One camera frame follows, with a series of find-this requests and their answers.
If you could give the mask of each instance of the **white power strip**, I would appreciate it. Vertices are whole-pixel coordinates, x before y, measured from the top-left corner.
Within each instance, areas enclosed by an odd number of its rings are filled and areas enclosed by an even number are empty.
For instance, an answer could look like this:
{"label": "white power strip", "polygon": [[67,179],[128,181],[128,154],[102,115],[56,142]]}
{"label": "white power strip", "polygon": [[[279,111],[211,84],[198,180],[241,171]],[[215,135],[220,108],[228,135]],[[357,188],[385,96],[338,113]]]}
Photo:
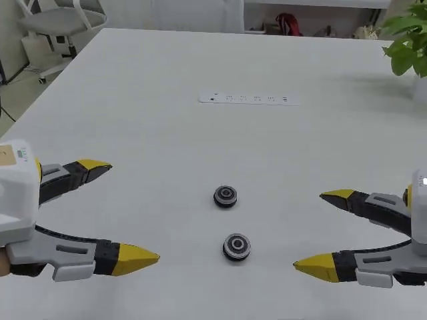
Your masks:
{"label": "white power strip", "polygon": [[296,100],[285,95],[245,95],[220,92],[199,93],[202,103],[234,103],[245,105],[299,105]]}

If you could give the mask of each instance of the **white chair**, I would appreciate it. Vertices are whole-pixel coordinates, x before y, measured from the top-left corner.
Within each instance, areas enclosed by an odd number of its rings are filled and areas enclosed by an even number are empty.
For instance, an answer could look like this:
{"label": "white chair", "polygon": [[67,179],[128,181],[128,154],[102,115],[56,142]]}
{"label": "white chair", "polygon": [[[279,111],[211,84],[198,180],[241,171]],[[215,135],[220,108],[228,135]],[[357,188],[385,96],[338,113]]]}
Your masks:
{"label": "white chair", "polygon": [[[67,39],[70,54],[74,59],[77,50],[71,40],[78,33],[102,28],[108,21],[98,0],[54,0],[57,8],[32,14],[35,0],[16,0],[25,17],[19,23],[30,33]],[[39,82],[46,83],[46,76],[60,72],[68,66],[70,60],[62,62],[39,74]]]}
{"label": "white chair", "polygon": [[154,0],[156,29],[244,33],[244,0]]}

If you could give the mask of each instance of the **table surface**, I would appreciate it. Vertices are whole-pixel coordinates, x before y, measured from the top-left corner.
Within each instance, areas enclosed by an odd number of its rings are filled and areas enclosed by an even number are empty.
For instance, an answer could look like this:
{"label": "table surface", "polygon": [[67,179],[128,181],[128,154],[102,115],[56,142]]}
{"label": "table surface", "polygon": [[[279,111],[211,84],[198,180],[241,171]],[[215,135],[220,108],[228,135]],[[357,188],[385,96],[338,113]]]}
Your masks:
{"label": "table surface", "polygon": [[[42,206],[59,232],[141,245],[159,263],[124,277],[0,281],[5,319],[421,319],[427,289],[332,284],[294,270],[316,253],[405,236],[339,211],[323,191],[401,194],[427,158],[412,74],[378,41],[103,30],[2,138],[44,164],[114,168]],[[300,106],[197,102],[200,91],[286,94]],[[228,184],[238,204],[218,209]],[[230,233],[252,253],[222,256]]]}
{"label": "table surface", "polygon": [[312,5],[315,7],[345,7],[387,9],[390,0],[245,0],[245,3],[266,3],[272,5]]}

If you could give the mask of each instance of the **sticker label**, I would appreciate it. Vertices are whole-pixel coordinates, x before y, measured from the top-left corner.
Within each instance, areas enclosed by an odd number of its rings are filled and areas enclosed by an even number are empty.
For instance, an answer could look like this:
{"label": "sticker label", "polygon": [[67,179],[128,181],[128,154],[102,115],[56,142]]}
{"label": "sticker label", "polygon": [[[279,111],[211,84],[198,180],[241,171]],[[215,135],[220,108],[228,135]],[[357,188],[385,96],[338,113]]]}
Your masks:
{"label": "sticker label", "polygon": [[11,145],[0,145],[0,165],[16,165]]}

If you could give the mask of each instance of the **ball bearing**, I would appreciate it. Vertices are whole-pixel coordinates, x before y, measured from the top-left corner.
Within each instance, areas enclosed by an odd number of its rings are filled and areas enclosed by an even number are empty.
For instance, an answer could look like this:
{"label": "ball bearing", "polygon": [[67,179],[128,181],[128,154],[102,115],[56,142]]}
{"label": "ball bearing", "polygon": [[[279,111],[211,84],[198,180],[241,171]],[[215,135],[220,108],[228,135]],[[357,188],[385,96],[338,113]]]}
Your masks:
{"label": "ball bearing", "polygon": [[251,253],[251,243],[241,233],[233,233],[224,241],[222,252],[230,261],[243,261]]}
{"label": "ball bearing", "polygon": [[222,185],[215,190],[213,200],[218,207],[231,208],[238,200],[238,193],[233,187]]}

